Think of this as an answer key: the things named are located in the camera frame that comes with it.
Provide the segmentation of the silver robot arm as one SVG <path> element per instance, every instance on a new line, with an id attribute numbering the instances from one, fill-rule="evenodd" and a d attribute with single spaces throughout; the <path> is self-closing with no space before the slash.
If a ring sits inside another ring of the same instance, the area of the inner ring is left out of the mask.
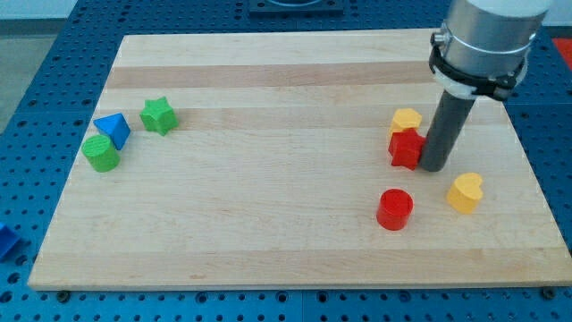
<path id="1" fill-rule="evenodd" d="M 525 78 L 551 0 L 453 0 L 431 36 L 429 66 L 453 97 L 503 101 Z"/>

